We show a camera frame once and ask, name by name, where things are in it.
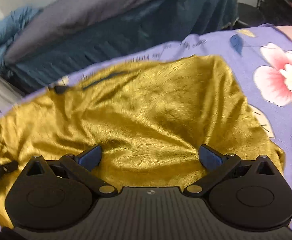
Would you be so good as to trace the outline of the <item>gold satin jacket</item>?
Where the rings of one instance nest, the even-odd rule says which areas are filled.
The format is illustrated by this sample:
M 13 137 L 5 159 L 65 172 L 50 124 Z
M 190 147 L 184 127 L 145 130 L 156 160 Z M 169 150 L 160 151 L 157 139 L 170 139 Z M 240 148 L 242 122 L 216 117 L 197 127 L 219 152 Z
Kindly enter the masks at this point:
M 35 154 L 59 159 L 99 145 L 93 174 L 118 189 L 186 187 L 206 174 L 198 161 L 203 144 L 248 160 L 264 154 L 284 166 L 283 150 L 216 55 L 111 66 L 0 117 L 0 164 L 16 160 L 23 168 Z

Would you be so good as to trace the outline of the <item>purple floral bed sheet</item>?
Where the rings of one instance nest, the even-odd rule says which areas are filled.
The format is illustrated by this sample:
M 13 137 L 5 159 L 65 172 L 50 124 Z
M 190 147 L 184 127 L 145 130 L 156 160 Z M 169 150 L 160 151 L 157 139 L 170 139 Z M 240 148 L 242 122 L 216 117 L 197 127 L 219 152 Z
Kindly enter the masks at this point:
M 268 138 L 284 152 L 281 172 L 292 188 L 292 27 L 259 27 L 189 35 L 148 50 L 96 63 L 65 76 L 72 87 L 98 71 L 126 62 L 174 62 L 192 56 L 216 55 L 229 66 L 248 105 Z M 27 96 L 21 104 L 44 93 Z

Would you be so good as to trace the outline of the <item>blue quilt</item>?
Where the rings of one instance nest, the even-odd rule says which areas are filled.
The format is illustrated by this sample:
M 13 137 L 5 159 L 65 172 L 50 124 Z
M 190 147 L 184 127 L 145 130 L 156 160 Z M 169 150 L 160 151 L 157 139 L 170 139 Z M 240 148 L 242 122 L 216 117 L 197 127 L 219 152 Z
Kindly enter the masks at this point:
M 9 46 L 40 12 L 42 10 L 38 8 L 21 7 L 0 20 L 0 76 L 5 76 L 8 73 L 4 63 L 4 55 Z

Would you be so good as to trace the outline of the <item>grey duvet on bed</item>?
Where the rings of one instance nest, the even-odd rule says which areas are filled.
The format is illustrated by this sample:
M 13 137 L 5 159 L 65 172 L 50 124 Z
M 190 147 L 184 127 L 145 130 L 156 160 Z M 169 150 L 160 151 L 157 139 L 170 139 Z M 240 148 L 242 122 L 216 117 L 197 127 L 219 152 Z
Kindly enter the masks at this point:
M 152 0 L 56 0 L 34 17 L 5 53 L 6 64 Z

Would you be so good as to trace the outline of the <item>teal bed skirt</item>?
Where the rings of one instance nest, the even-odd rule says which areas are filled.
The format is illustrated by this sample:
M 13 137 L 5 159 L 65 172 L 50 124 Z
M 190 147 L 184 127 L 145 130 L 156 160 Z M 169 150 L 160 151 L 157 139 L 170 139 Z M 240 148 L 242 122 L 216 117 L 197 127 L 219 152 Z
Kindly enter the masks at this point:
M 234 0 L 152 1 L 37 48 L 11 64 L 11 82 L 29 94 L 92 64 L 221 30 L 235 15 Z

